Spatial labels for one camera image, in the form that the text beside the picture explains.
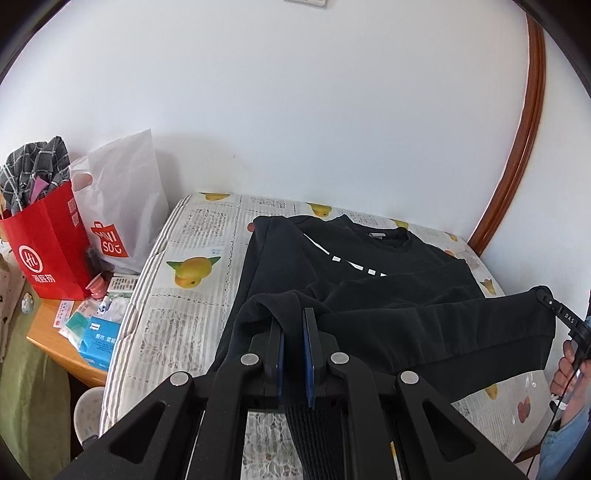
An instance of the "black cable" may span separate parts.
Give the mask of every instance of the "black cable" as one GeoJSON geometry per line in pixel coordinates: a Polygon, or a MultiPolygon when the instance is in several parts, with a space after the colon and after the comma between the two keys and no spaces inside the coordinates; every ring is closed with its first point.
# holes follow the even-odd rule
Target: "black cable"
{"type": "MultiPolygon", "coordinates": [[[[587,347],[587,351],[585,356],[583,357],[583,359],[587,358],[587,355],[589,354],[589,350],[591,349],[591,345],[587,347]]],[[[573,374],[570,376],[569,381],[566,384],[566,387],[564,388],[562,395],[560,396],[560,398],[558,399],[558,406],[556,407],[556,410],[554,411],[554,414],[552,415],[552,419],[550,420],[550,424],[548,425],[548,428],[546,429],[546,432],[544,433],[544,436],[542,437],[542,439],[540,440],[540,445],[542,445],[542,442],[544,441],[544,439],[546,438],[546,435],[548,435],[548,432],[550,431],[550,428],[552,427],[552,424],[554,423],[554,419],[556,418],[556,414],[558,413],[559,409],[560,409],[560,404],[562,403],[562,400],[564,398],[564,396],[566,395],[566,391],[569,389],[569,385],[572,382],[574,376],[577,374],[577,370],[580,368],[580,365],[573,370],[573,374]]],[[[527,473],[525,474],[525,476],[527,478],[530,477],[530,470],[531,470],[531,466],[534,464],[534,460],[537,457],[537,455],[534,455],[531,458],[531,462],[530,462],[530,466],[527,468],[527,473]]]]}

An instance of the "wooden nightstand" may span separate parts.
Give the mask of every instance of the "wooden nightstand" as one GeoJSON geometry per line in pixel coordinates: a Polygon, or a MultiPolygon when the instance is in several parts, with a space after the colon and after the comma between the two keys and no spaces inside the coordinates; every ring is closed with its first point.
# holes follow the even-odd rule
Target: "wooden nightstand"
{"type": "Polygon", "coordinates": [[[53,320],[56,318],[59,300],[38,300],[41,302],[35,314],[31,328],[27,333],[27,340],[37,345],[56,363],[61,365],[69,374],[76,377],[89,387],[104,387],[107,373],[98,368],[91,367],[80,356],[67,338],[53,328],[53,320]]]}

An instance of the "mattress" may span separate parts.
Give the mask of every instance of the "mattress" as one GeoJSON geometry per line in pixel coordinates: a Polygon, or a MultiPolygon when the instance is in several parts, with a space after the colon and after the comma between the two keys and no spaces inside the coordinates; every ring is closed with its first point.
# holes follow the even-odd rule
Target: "mattress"
{"type": "MultiPolygon", "coordinates": [[[[452,233],[313,203],[193,194],[171,213],[125,313],[107,378],[100,433],[173,372],[207,373],[232,308],[251,222],[257,216],[316,215],[330,220],[343,214],[374,228],[408,228],[424,242],[464,259],[486,297],[503,295],[478,256],[452,233]],[[194,257],[219,259],[196,288],[187,288],[178,279],[181,284],[176,284],[175,265],[194,257]]],[[[491,385],[453,406],[513,460],[540,423],[549,399],[544,374],[535,371],[491,385]]],[[[245,479],[303,479],[283,415],[249,413],[242,463],[245,479]]]]}

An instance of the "blue tissue package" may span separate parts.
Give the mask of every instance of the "blue tissue package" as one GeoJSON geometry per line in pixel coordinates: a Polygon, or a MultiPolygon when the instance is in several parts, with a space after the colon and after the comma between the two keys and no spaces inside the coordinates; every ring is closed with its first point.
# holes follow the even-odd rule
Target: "blue tissue package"
{"type": "Polygon", "coordinates": [[[119,327],[119,323],[90,317],[78,349],[79,354],[89,365],[101,370],[109,370],[119,327]]]}

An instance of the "plaid cloth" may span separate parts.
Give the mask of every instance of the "plaid cloth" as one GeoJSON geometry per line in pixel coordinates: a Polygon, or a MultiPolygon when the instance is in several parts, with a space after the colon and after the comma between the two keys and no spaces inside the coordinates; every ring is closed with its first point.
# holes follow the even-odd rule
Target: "plaid cloth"
{"type": "Polygon", "coordinates": [[[49,142],[29,143],[12,152],[6,164],[0,167],[0,193],[7,209],[14,214],[29,205],[37,177],[49,184],[37,199],[59,187],[70,178],[69,165],[68,150],[61,137],[53,137],[49,142]]]}

